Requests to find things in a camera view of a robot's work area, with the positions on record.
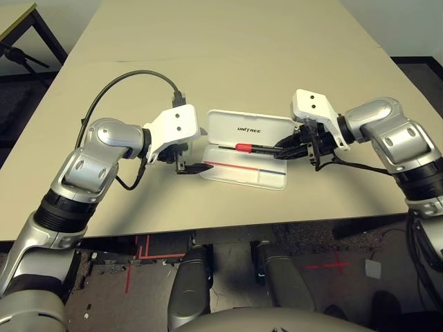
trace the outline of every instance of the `white wall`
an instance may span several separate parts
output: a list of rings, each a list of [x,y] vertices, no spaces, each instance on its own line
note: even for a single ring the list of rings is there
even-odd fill
[[[433,56],[443,65],[443,0],[340,1],[390,56]]]
[[[69,53],[87,27],[101,0],[0,0],[0,5],[32,3],[33,1],[37,3],[37,10],[46,24]],[[15,46],[49,64],[50,71],[60,68],[60,63],[32,28],[15,43]],[[41,66],[32,64],[31,66],[39,72],[45,71]],[[0,58],[0,75],[19,73],[27,73],[27,71],[5,57]]]
[[[101,0],[36,1],[40,15],[69,52]],[[340,1],[390,56],[433,56],[443,65],[443,0]],[[28,2],[30,0],[0,0],[1,5]],[[60,67],[33,30],[15,46],[50,64],[50,70]],[[18,73],[25,73],[21,66],[0,58],[0,75]]]

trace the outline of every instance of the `red tape marking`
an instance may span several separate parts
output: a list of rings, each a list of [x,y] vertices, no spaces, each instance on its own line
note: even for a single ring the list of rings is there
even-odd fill
[[[321,264],[321,265],[306,265],[303,266],[305,270],[315,270],[316,268],[338,268],[342,266],[349,266],[351,265],[348,261],[341,261],[340,263],[330,263],[330,264]]]
[[[334,249],[334,256],[335,256],[335,261],[337,262],[338,272],[342,275],[343,274],[343,269],[341,268],[341,265],[340,265],[340,259],[338,258],[338,251],[337,251],[337,249]]]
[[[145,247],[145,254],[141,254],[142,247],[138,249],[138,259],[165,259],[165,258],[177,258],[177,257],[183,257],[185,254],[166,254],[166,255],[148,255],[149,252],[149,246],[150,246],[150,236],[146,235],[146,247]]]
[[[131,284],[131,264],[127,266],[125,294],[129,293],[129,285]]]
[[[249,169],[250,171],[259,171],[258,168],[238,166],[238,165],[231,165],[231,164],[223,164],[223,163],[216,163],[215,161],[204,161],[204,163],[205,164],[209,164],[209,165],[216,165],[216,166],[226,166],[226,167],[232,167],[232,168]]]

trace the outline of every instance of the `beige tabletop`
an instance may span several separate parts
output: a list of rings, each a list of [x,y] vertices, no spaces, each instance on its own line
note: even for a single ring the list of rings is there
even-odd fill
[[[35,3],[0,6],[0,41],[18,26],[36,7],[37,5]]]
[[[443,122],[383,49],[336,0],[104,1],[69,55],[0,171],[0,240],[14,239],[73,149],[80,118],[121,73],[150,69],[170,77],[207,127],[209,109],[288,116],[296,89],[325,94],[339,113],[379,96],[397,98],[443,148]],[[137,76],[106,94],[93,118],[132,124],[171,107],[172,91]],[[207,144],[194,145],[201,161]],[[342,158],[382,167],[370,143]],[[120,175],[135,178],[138,161]],[[288,162],[282,191],[178,176],[149,167],[139,187],[111,186],[87,236],[165,232],[405,212],[392,178],[306,159]]]

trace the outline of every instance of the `unitree logo text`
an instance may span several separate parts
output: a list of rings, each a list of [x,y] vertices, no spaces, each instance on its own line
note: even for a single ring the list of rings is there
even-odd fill
[[[245,131],[247,133],[260,133],[260,132],[262,132],[260,129],[246,128],[246,127],[238,127],[237,130]]]

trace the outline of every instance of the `plastic box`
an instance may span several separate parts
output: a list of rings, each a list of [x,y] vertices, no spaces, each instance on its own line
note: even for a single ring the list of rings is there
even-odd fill
[[[290,118],[212,109],[208,112],[208,142],[203,162],[214,165],[201,173],[209,180],[281,190],[286,185],[286,161],[266,154],[234,149],[237,143],[274,146],[291,135]]]

